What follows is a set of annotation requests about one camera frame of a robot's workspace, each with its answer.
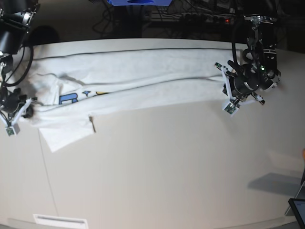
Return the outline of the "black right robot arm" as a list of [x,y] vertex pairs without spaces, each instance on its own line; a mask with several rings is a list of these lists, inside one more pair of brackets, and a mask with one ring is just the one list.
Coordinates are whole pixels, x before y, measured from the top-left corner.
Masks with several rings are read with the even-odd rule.
[[[33,46],[26,45],[25,41],[39,7],[37,0],[2,0],[0,2],[0,110],[8,114],[17,112],[26,101],[26,97],[20,94],[19,88],[13,92],[10,92],[8,88],[19,85],[32,65]],[[18,54],[20,48],[25,47],[30,50],[28,65],[16,82],[9,83],[7,74],[14,74],[13,56]]]

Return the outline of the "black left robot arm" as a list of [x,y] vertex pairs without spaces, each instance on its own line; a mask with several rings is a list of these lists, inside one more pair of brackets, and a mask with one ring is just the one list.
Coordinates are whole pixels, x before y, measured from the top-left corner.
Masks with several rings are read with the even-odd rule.
[[253,24],[244,64],[235,48],[74,53],[34,60],[24,90],[38,98],[37,118],[222,99],[233,115],[242,105],[264,104],[257,90],[279,81],[275,48],[264,39],[267,26]]

